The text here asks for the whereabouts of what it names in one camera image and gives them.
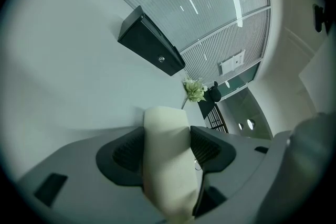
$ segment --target white wall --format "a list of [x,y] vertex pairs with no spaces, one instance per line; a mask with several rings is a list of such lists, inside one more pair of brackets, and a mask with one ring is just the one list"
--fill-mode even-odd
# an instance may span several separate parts
[[275,68],[274,63],[288,39],[295,40],[310,57],[327,37],[325,28],[317,33],[313,24],[313,4],[324,6],[324,0],[271,0],[270,30],[266,52],[256,79],[261,79]]
[[12,180],[68,143],[143,125],[149,107],[182,107],[181,79],[117,42],[132,11],[123,0],[7,2],[0,149]]
[[325,28],[317,33],[313,4],[324,0],[271,0],[269,40],[257,77],[248,86],[258,101],[273,135],[292,130],[316,113],[299,78],[327,38]]
[[217,103],[217,106],[223,116],[223,119],[225,121],[225,124],[227,126],[227,130],[229,131],[230,134],[238,134],[240,135],[240,130],[238,127],[238,123],[235,121],[233,118],[233,115],[226,105],[225,101],[221,101]]
[[262,109],[273,136],[292,130],[314,115],[305,96],[295,92],[281,71],[253,81],[248,88]]
[[317,112],[336,109],[336,26],[315,56],[299,74]]

